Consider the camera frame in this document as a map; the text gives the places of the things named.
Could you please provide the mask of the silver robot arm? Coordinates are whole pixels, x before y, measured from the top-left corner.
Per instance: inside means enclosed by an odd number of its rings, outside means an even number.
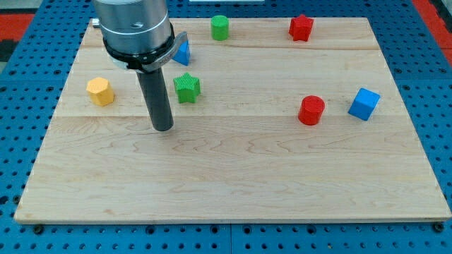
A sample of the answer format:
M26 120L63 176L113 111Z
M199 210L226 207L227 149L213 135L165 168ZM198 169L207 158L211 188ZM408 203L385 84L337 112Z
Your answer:
M162 67L188 41L170 22L165 0L94 0L103 44L118 66L134 70L153 128L174 125Z

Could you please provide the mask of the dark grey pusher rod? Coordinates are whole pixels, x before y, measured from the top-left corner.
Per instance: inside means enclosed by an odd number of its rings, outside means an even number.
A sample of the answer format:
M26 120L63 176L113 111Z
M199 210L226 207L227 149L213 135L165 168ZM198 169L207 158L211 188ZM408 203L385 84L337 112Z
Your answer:
M168 131L173 127L174 121L162 69L137 73L137 77L153 128Z

